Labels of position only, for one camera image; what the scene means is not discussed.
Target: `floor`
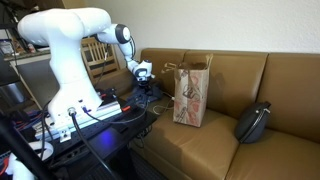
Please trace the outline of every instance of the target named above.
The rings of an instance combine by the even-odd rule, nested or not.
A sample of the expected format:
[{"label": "floor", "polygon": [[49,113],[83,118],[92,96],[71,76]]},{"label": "floor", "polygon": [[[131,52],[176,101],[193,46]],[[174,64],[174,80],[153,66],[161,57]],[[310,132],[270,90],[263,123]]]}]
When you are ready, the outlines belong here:
[{"label": "floor", "polygon": [[[133,160],[134,167],[138,174],[137,180],[167,180],[160,172],[146,162],[139,154],[131,151],[131,158]],[[83,177],[83,180],[112,180],[112,178],[105,173],[102,167],[97,168],[90,175]]]}]

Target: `couch backrest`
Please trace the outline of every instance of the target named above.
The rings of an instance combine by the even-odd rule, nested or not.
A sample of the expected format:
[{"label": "couch backrest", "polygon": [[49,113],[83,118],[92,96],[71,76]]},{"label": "couch backrest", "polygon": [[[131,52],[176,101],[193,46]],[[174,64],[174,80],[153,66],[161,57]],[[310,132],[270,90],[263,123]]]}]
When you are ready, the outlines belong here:
[{"label": "couch backrest", "polygon": [[210,53],[207,108],[239,118],[256,100],[268,53],[190,50],[184,61],[205,61]]},{"label": "couch backrest", "polygon": [[320,55],[271,53],[257,99],[265,100],[269,128],[320,142]]},{"label": "couch backrest", "polygon": [[152,62],[152,74],[155,81],[161,84],[161,90],[174,96],[174,74],[173,71],[161,73],[166,63],[180,64],[183,61],[185,49],[165,49],[165,48],[147,48],[141,51],[141,60],[150,60]]}]

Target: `wooden chair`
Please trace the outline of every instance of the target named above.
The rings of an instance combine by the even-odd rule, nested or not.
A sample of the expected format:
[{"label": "wooden chair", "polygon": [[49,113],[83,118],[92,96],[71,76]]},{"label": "wooden chair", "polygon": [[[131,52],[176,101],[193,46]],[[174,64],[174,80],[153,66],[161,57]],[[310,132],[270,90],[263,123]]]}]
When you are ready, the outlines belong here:
[{"label": "wooden chair", "polygon": [[83,39],[81,44],[82,59],[92,84],[96,84],[100,76],[120,69],[111,44],[100,43],[93,37]]}]

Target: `white wall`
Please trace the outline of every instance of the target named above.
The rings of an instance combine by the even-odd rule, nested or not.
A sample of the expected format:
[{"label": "white wall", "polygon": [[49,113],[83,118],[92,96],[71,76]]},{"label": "white wall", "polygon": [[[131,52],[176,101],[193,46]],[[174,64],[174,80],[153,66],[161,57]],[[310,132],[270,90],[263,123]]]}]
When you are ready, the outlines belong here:
[{"label": "white wall", "polygon": [[320,53],[319,0],[86,0],[86,4],[107,10],[113,23],[130,28],[137,59],[146,47]]}]

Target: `black bag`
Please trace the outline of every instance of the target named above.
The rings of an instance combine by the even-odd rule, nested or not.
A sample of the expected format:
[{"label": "black bag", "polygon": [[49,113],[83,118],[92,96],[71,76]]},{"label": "black bag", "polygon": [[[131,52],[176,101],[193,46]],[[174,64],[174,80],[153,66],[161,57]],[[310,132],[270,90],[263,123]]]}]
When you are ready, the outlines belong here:
[{"label": "black bag", "polygon": [[254,103],[241,115],[235,129],[235,136],[240,143],[254,143],[262,135],[270,115],[269,102]]}]

